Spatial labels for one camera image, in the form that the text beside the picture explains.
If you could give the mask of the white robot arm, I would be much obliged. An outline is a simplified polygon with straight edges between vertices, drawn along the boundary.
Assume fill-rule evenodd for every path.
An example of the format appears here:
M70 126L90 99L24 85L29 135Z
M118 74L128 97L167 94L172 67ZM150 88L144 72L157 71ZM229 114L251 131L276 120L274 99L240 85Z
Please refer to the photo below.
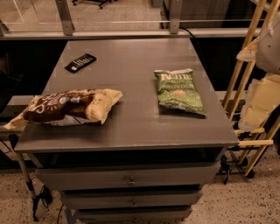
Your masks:
M274 20L262 34L241 50L236 58L246 62L256 60L258 68L267 74L253 79L248 86L245 104L238 126L241 130L257 129L280 104L280 24Z

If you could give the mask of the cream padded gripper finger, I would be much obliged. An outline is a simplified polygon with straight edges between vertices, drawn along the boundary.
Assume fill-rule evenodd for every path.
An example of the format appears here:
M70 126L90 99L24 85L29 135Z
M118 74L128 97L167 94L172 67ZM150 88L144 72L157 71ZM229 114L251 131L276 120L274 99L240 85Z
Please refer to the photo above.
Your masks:
M260 128L280 104L280 75L267 73L261 80L253 79L248 86L245 104L238 122L240 130Z

